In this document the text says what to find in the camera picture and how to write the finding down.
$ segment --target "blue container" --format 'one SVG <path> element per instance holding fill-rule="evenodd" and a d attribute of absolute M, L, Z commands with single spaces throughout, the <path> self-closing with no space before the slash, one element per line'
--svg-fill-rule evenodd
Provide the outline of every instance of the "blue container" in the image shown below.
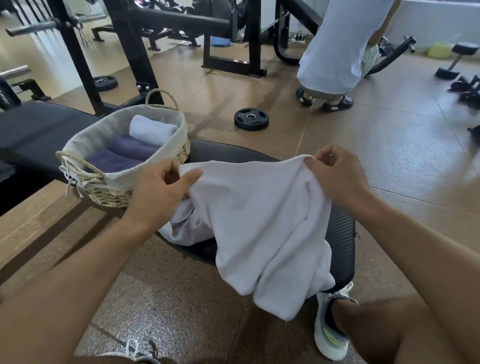
<path fill-rule="evenodd" d="M 214 47 L 230 47 L 230 39 L 211 36 L 210 44 Z"/>

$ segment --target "shoe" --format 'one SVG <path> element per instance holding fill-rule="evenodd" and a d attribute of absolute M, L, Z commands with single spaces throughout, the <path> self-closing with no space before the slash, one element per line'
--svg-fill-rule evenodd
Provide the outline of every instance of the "shoe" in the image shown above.
<path fill-rule="evenodd" d="M 345 95 L 342 97 L 340 102 L 336 105 L 330 104 L 328 101 L 324 102 L 322 105 L 322 110 L 325 111 L 339 111 L 339 110 L 347 110 L 353 106 L 353 100 L 351 97 Z"/>
<path fill-rule="evenodd" d="M 314 99 L 313 98 L 312 99 L 305 98 L 305 96 L 303 96 L 304 92 L 305 92 L 305 90 L 303 89 L 303 87 L 297 88 L 297 90 L 295 91 L 295 97 L 300 101 L 300 103 L 303 106 L 312 106 Z"/>
<path fill-rule="evenodd" d="M 344 288 L 335 293 L 317 293 L 318 312 L 315 319 L 315 343 L 318 350 L 331 360 L 342 360 L 347 355 L 348 338 L 332 329 L 325 322 L 325 315 L 330 303 L 335 299 L 349 300 L 357 303 L 357 301 L 349 298 L 348 292 L 352 289 L 353 282 L 347 284 Z"/>
<path fill-rule="evenodd" d="M 130 352 L 130 343 L 133 341 L 135 344 L 134 351 Z M 125 345 L 125 352 L 105 352 L 100 354 L 100 356 L 121 356 L 122 358 L 128 358 L 133 360 L 136 363 L 146 363 L 146 364 L 161 364 L 157 359 L 152 358 L 151 356 L 139 355 L 139 345 L 137 339 L 128 339 L 127 344 Z"/>

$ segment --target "white sneaker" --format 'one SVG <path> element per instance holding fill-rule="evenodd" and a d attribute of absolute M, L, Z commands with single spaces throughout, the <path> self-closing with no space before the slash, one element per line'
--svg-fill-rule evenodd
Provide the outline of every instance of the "white sneaker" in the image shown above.
<path fill-rule="evenodd" d="M 135 350 L 130 352 L 130 343 L 133 341 L 135 344 Z M 148 363 L 148 364 L 161 364 L 157 359 L 152 358 L 151 356 L 138 355 L 139 354 L 139 345 L 137 339 L 128 339 L 127 344 L 125 345 L 125 352 L 105 352 L 100 354 L 100 356 L 121 356 L 122 358 L 128 358 L 138 363 Z"/>
<path fill-rule="evenodd" d="M 352 289 L 353 282 L 347 284 L 344 288 L 335 293 L 317 293 L 318 311 L 315 319 L 315 343 L 318 350 L 331 360 L 342 360 L 347 355 L 348 344 L 350 341 L 345 335 L 333 330 L 325 322 L 325 314 L 328 305 L 334 299 L 349 300 L 357 302 L 348 296 Z"/>

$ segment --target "rolled white towel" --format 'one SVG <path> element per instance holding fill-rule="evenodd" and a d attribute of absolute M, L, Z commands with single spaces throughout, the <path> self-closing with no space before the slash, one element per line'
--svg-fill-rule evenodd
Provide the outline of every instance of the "rolled white towel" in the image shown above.
<path fill-rule="evenodd" d="M 162 146 L 177 129 L 176 125 L 150 120 L 142 115 L 135 115 L 130 123 L 129 134 L 142 142 Z"/>

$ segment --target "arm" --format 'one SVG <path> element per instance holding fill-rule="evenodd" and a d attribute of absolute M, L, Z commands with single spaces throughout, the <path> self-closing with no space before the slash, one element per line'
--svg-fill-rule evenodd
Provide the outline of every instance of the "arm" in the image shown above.
<path fill-rule="evenodd" d="M 354 154 L 329 145 L 316 157 L 306 164 L 325 194 L 372 234 L 458 350 L 475 362 L 480 354 L 480 255 L 377 198 Z"/>
<path fill-rule="evenodd" d="M 370 37 L 370 39 L 368 40 L 367 43 L 368 43 L 369 46 L 374 46 L 383 37 L 383 35 L 385 34 L 385 31 L 388 28 L 388 25 L 390 24 L 390 20 L 392 20 L 392 17 L 394 16 L 396 11 L 398 10 L 398 7 L 400 6 L 401 2 L 402 2 L 402 0 L 395 0 L 394 1 L 392 7 L 388 11 L 387 17 L 385 18 L 382 26 L 375 33 L 373 33 L 372 36 Z"/>
<path fill-rule="evenodd" d="M 2 363 L 67 363 L 135 250 L 172 217 L 201 172 L 178 163 L 142 171 L 123 218 L 0 306 Z"/>

